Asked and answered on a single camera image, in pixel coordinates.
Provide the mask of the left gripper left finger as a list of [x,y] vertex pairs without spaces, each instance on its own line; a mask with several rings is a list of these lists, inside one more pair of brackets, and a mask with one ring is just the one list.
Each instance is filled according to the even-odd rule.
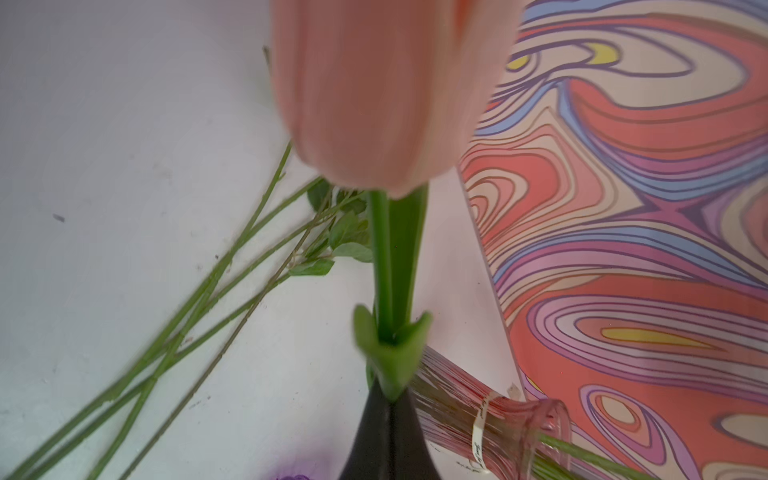
[[377,381],[370,388],[350,454],[339,480],[390,478],[390,402]]

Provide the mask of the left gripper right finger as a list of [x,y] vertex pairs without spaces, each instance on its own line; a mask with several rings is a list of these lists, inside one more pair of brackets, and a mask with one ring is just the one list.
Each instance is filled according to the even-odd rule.
[[389,478],[440,480],[410,390],[406,389],[390,407]]

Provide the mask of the pink glass vase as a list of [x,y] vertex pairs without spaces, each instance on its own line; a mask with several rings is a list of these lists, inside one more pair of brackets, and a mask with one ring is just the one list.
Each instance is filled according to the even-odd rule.
[[[472,456],[472,425],[493,389],[434,349],[424,351],[411,392],[426,439],[480,472]],[[542,443],[539,434],[569,442],[571,424],[559,400],[513,400],[501,393],[488,410],[483,457],[498,479],[574,479],[571,456]]]

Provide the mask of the pink tulip stem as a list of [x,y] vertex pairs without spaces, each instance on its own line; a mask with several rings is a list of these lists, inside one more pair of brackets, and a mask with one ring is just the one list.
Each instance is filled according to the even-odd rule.
[[300,159],[362,190],[375,306],[356,343],[385,397],[414,376],[431,319],[411,313],[428,184],[455,167],[500,80],[520,1],[275,1],[271,77]]

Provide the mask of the blue purple glass vase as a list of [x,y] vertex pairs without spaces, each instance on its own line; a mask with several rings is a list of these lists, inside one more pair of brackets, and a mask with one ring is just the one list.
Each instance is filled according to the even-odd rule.
[[311,478],[303,474],[297,474],[282,476],[277,478],[277,480],[311,480]]

